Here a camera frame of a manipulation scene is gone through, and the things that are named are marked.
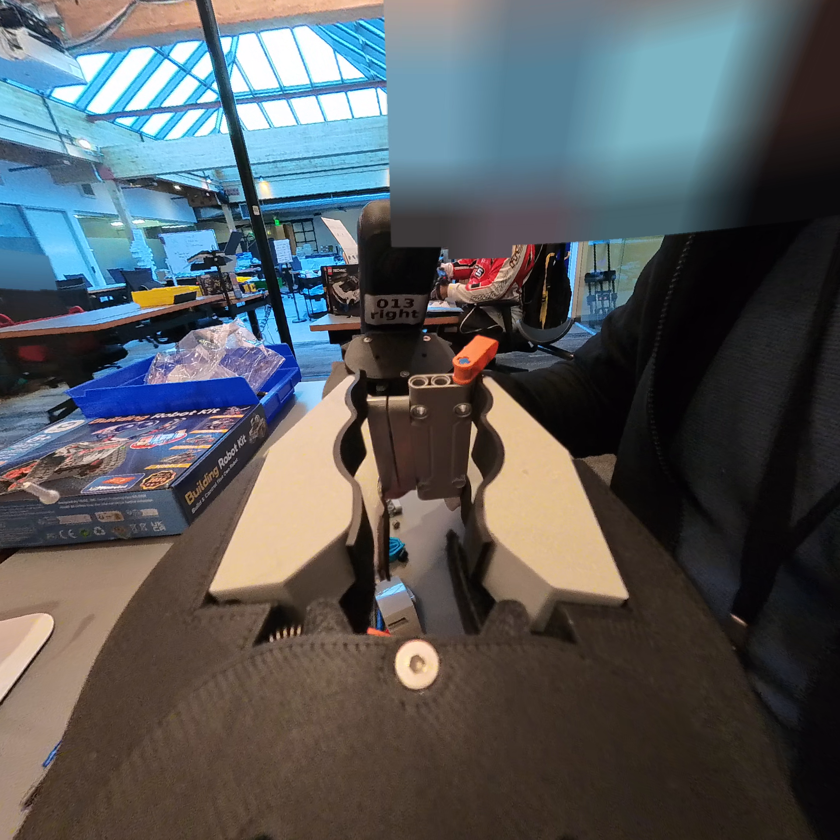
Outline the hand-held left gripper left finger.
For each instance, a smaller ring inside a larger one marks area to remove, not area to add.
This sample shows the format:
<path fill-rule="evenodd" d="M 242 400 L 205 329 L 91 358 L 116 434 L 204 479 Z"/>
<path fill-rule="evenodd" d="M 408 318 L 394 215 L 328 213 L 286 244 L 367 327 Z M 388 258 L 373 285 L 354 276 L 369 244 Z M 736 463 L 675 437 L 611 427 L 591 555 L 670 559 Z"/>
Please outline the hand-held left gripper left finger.
<path fill-rule="evenodd" d="M 220 602 L 307 606 L 364 587 L 364 384 L 340 375 L 266 453 L 209 585 Z"/>

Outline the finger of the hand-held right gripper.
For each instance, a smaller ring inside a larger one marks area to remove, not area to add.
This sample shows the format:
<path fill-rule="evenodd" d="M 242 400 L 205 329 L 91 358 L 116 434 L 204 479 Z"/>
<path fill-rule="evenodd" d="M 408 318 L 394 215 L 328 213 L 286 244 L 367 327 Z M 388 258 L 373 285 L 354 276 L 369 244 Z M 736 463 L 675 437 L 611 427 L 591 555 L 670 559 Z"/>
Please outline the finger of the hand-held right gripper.
<path fill-rule="evenodd" d="M 366 419 L 381 494 L 391 496 L 393 488 L 393 446 L 388 409 L 389 397 L 387 395 L 368 395 L 366 406 Z"/>
<path fill-rule="evenodd" d="M 392 450 L 394 478 L 392 492 L 415 489 L 415 458 L 411 403 L 408 395 L 392 396 Z"/>

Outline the light grey rectangular frame piece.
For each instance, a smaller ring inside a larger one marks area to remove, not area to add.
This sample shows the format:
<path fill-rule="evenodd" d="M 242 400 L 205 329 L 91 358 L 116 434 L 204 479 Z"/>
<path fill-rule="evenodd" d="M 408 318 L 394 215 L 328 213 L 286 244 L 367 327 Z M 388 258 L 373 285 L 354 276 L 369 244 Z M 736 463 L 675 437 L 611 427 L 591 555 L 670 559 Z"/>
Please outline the light grey rectangular frame piece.
<path fill-rule="evenodd" d="M 409 379 L 416 493 L 424 501 L 459 498 L 467 482 L 473 385 L 452 374 Z"/>

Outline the orange connector piece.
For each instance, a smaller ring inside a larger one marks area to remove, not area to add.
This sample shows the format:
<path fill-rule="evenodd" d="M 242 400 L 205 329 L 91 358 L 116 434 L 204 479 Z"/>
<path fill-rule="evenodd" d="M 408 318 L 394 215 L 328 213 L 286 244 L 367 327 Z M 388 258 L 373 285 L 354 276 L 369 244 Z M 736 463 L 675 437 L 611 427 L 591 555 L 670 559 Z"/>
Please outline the orange connector piece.
<path fill-rule="evenodd" d="M 477 335 L 455 354 L 453 358 L 453 383 L 468 385 L 493 361 L 499 342 L 484 335 Z"/>

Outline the person's right forearm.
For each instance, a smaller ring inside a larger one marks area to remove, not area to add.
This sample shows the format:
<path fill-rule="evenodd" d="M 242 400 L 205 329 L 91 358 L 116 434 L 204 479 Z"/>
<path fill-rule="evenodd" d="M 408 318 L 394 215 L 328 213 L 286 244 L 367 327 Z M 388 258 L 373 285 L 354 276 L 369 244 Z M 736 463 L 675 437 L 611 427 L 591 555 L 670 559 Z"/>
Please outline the person's right forearm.
<path fill-rule="evenodd" d="M 571 360 L 491 378 L 573 457 L 614 454 L 644 429 L 637 405 L 641 309 L 634 298 L 609 315 Z"/>

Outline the black car model box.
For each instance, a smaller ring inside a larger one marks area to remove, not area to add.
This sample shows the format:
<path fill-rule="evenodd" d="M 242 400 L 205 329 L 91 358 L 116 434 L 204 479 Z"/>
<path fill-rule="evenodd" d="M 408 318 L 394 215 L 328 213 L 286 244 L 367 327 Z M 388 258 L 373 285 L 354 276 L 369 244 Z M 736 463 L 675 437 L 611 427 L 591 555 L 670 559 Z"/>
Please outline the black car model box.
<path fill-rule="evenodd" d="M 322 266 L 321 279 L 330 314 L 355 318 L 360 316 L 361 293 L 358 264 Z"/>

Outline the grey curved panel piece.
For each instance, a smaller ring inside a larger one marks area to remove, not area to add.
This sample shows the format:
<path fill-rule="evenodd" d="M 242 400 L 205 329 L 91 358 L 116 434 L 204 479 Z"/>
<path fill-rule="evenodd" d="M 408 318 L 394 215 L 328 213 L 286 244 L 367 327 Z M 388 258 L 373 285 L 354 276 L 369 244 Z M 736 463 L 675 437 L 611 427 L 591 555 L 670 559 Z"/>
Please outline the grey curved panel piece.
<path fill-rule="evenodd" d="M 380 581 L 374 590 L 375 602 L 384 629 L 397 637 L 420 637 L 424 634 L 413 595 L 399 576 Z"/>

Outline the blue storage bin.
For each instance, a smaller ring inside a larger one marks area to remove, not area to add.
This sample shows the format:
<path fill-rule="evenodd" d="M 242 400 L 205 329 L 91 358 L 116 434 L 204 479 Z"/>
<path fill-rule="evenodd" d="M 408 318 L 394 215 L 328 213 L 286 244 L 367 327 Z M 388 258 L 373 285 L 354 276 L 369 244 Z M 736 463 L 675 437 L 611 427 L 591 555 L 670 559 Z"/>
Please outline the blue storage bin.
<path fill-rule="evenodd" d="M 66 393 L 87 418 L 183 413 L 259 403 L 268 425 L 272 425 L 292 398 L 301 381 L 301 372 L 288 345 L 269 344 L 268 348 L 286 361 L 256 391 L 239 376 L 147 385 L 144 379 L 152 363 L 152 358 L 147 358 L 70 388 Z"/>

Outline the blue shirt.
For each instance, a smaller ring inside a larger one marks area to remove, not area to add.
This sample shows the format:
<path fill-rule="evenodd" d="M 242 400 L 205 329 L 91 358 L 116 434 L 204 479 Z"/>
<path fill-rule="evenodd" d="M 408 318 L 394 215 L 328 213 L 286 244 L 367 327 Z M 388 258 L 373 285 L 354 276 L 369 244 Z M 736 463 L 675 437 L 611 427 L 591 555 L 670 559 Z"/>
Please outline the blue shirt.
<path fill-rule="evenodd" d="M 677 437 L 675 556 L 771 715 L 802 730 L 838 637 L 838 362 L 793 407 L 784 379 L 708 376 Z"/>

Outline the blue robot kit box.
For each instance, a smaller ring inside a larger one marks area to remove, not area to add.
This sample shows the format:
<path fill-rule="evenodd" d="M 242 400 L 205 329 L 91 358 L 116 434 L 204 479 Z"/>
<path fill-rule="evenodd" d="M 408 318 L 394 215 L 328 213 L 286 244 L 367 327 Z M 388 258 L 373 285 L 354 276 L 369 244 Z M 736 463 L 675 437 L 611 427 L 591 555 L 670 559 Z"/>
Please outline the blue robot kit box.
<path fill-rule="evenodd" d="M 1 547 L 182 533 L 258 452 L 260 404 L 65 421 L 1 452 Z"/>

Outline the black office chair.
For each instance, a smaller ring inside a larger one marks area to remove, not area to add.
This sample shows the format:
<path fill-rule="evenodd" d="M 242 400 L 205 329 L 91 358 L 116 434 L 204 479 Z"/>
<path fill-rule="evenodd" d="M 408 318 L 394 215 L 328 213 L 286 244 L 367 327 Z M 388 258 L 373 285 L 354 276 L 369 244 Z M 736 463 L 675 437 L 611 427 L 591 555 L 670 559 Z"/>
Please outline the black office chair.
<path fill-rule="evenodd" d="M 557 356 L 564 354 L 554 345 L 571 330 L 573 324 L 569 315 L 572 297 L 568 272 L 570 246 L 569 243 L 536 245 L 534 268 L 521 289 L 521 320 L 512 327 L 510 319 L 506 318 L 507 335 L 498 341 L 499 354 L 539 350 Z M 482 334 L 470 338 L 460 335 L 462 343 L 467 343 Z"/>

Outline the black metal pole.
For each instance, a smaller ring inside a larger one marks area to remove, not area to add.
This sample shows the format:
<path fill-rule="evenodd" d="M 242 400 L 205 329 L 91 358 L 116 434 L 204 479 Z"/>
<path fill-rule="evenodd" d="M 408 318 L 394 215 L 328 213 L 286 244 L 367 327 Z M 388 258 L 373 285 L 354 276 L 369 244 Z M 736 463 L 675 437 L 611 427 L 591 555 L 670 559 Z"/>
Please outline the black metal pole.
<path fill-rule="evenodd" d="M 242 124 L 238 116 L 237 103 L 228 72 L 228 64 L 219 35 L 214 6 L 211 1 L 196 1 L 196 8 L 201 20 L 207 51 L 213 64 L 213 73 L 217 84 L 219 100 L 227 121 L 227 130 L 233 148 L 239 179 L 248 209 L 255 244 L 259 252 L 259 261 L 266 280 L 269 301 L 274 313 L 280 341 L 293 350 L 293 342 L 280 291 L 280 283 L 273 258 L 270 255 L 265 221 L 262 216 L 256 192 L 253 172 L 245 142 Z"/>

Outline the white board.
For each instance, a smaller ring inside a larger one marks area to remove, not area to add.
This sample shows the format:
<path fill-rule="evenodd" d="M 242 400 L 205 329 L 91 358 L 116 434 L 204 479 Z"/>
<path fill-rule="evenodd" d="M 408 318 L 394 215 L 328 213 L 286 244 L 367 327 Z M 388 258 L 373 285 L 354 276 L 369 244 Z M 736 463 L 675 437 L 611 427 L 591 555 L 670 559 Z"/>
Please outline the white board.
<path fill-rule="evenodd" d="M 161 233 L 159 239 L 164 248 L 166 265 L 174 276 L 191 274 L 190 257 L 218 249 L 212 229 Z"/>

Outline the yellow bin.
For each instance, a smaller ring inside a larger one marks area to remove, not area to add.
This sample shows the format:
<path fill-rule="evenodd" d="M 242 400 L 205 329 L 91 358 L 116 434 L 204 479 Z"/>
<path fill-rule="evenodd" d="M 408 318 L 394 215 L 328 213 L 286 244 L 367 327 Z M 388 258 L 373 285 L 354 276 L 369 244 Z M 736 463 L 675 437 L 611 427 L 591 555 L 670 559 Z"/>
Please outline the yellow bin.
<path fill-rule="evenodd" d="M 135 290 L 132 300 L 143 309 L 170 307 L 175 304 L 194 301 L 200 294 L 200 287 L 172 286 Z"/>

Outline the white book stand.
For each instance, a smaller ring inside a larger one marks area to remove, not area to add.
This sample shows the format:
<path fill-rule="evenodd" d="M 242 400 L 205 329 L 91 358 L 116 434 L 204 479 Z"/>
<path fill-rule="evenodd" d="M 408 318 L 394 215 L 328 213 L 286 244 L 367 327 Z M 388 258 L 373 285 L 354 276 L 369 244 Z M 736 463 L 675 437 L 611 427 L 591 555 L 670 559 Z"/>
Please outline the white book stand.
<path fill-rule="evenodd" d="M 9 479 L 11 487 L 24 490 L 35 496 L 44 504 L 54 504 L 60 499 L 57 490 L 41 486 L 38 482 L 29 480 L 23 474 Z M 54 632 L 55 620 L 47 613 L 37 612 L 26 615 L 15 615 L 2 621 L 1 648 L 2 667 L 1 700 L 18 683 L 31 662 L 45 646 Z"/>

